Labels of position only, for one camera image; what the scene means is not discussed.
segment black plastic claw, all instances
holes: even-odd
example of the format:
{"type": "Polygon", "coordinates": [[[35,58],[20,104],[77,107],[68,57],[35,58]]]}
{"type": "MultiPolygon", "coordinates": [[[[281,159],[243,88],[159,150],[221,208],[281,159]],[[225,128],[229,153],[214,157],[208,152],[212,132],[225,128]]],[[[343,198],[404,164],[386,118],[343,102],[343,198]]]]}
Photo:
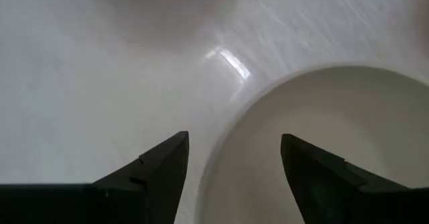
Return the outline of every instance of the black plastic claw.
{"type": "Polygon", "coordinates": [[[182,131],[93,184],[0,185],[0,222],[173,224],[188,155],[182,131]]]}
{"type": "Polygon", "coordinates": [[[307,224],[427,222],[427,188],[408,189],[290,134],[281,153],[307,224]]]}

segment white tile floor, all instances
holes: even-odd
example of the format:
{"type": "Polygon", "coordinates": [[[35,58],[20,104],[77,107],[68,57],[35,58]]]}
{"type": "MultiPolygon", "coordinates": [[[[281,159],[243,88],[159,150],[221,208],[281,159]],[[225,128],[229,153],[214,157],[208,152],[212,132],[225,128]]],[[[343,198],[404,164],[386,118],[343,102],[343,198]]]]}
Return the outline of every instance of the white tile floor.
{"type": "Polygon", "coordinates": [[[246,103],[332,63],[429,82],[428,0],[0,0],[0,182],[90,182],[176,131],[194,220],[246,103]]]}

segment glossy floor tile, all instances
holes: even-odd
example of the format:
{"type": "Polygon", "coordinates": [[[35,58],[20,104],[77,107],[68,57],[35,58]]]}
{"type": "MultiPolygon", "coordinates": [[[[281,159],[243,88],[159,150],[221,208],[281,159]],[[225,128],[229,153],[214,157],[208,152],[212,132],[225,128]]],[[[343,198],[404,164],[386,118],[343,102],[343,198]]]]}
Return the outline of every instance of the glossy floor tile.
{"type": "Polygon", "coordinates": [[[177,223],[250,102],[333,64],[429,82],[427,0],[0,0],[0,181],[90,182],[190,132],[177,223]]]}

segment white ceramic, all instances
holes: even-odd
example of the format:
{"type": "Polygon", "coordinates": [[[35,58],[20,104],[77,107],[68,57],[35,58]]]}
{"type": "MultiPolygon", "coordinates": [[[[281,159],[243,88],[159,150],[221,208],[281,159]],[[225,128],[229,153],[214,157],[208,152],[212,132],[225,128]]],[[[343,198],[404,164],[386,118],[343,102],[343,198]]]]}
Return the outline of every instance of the white ceramic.
{"type": "Polygon", "coordinates": [[[92,182],[188,130],[176,223],[193,223],[209,156],[279,81],[334,64],[429,84],[428,8],[428,0],[0,0],[0,182],[92,182]]]}
{"type": "Polygon", "coordinates": [[[198,222],[303,223],[283,170],[283,133],[400,184],[429,186],[428,106],[429,87],[386,70],[327,68],[286,81],[213,154],[198,222]]]}

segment floor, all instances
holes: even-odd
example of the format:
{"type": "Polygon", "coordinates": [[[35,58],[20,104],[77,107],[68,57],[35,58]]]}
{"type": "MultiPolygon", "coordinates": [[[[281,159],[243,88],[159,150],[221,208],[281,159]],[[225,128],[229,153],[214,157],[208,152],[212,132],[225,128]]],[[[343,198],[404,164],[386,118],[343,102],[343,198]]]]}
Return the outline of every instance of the floor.
{"type": "Polygon", "coordinates": [[[249,103],[334,64],[429,82],[428,0],[0,0],[0,181],[92,182],[179,130],[177,223],[249,103]]]}

